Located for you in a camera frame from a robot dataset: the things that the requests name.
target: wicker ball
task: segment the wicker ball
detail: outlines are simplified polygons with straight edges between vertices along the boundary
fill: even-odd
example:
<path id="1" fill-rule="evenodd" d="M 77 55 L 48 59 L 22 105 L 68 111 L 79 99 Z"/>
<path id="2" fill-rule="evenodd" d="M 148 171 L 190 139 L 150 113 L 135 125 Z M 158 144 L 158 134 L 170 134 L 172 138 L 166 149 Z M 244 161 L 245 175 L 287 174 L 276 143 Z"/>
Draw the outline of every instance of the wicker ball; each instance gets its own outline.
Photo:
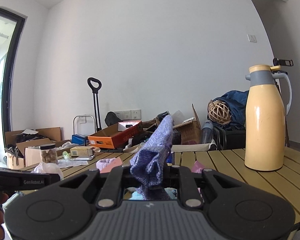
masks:
<path id="1" fill-rule="evenodd" d="M 227 124 L 231 122 L 231 112 L 225 102 L 221 100 L 210 101 L 208 104 L 208 117 L 210 120 Z"/>

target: glass jar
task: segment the glass jar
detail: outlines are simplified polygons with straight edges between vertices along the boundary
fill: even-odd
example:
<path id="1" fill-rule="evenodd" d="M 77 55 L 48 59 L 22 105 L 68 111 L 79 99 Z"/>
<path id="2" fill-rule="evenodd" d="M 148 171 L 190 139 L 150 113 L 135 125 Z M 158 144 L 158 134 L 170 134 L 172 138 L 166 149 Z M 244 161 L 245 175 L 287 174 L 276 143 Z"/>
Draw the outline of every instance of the glass jar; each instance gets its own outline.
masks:
<path id="1" fill-rule="evenodd" d="M 56 145 L 48 143 L 39 146 L 42 162 L 58 164 Z"/>

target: black jar lid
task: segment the black jar lid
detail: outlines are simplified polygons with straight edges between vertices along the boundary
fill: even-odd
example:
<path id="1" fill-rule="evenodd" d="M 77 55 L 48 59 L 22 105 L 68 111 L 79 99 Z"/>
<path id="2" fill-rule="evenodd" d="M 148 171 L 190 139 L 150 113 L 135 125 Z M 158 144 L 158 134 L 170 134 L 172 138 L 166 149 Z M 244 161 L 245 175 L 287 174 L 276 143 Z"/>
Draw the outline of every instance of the black jar lid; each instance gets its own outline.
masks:
<path id="1" fill-rule="evenodd" d="M 56 147 L 55 143 L 48 143 L 48 144 L 43 144 L 39 146 L 40 150 L 49 150 L 49 149 L 53 149 Z"/>

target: yellow thermos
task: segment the yellow thermos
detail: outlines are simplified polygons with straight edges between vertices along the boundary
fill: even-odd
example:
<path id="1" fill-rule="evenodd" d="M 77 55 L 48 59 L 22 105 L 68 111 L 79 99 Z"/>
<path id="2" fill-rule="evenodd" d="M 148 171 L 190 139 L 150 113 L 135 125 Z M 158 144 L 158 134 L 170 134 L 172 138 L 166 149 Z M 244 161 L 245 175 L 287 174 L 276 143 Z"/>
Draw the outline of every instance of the yellow thermos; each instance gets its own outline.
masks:
<path id="1" fill-rule="evenodd" d="M 285 78 L 286 73 L 274 73 L 280 66 L 255 65 L 249 68 L 250 90 L 246 106 L 246 155 L 244 164 L 256 171 L 275 171 L 283 166 L 285 141 L 285 111 L 275 79 Z"/>

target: sliding glass door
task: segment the sliding glass door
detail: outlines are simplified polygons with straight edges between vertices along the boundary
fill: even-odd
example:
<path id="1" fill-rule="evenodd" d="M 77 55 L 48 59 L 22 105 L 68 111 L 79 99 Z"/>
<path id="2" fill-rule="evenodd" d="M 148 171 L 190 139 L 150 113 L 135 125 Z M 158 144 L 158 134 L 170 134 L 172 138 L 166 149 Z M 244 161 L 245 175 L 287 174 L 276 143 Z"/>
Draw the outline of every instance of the sliding glass door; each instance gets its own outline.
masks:
<path id="1" fill-rule="evenodd" d="M 10 131 L 12 70 L 24 22 L 24 18 L 0 8 L 0 167 L 6 167 L 4 132 Z"/>

